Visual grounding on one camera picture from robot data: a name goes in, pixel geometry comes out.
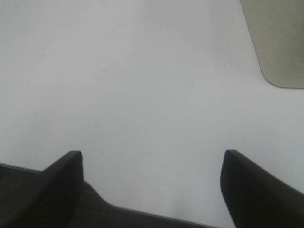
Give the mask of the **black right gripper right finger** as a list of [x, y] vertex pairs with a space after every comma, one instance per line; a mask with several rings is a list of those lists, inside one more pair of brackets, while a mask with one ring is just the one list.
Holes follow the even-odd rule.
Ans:
[[226, 150], [221, 192], [237, 228], [302, 228], [304, 195], [237, 150]]

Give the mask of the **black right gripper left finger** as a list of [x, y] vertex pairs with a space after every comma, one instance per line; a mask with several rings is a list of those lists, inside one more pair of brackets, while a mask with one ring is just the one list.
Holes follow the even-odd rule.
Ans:
[[70, 151], [43, 171], [1, 164], [2, 228], [66, 228], [83, 188], [83, 156]]

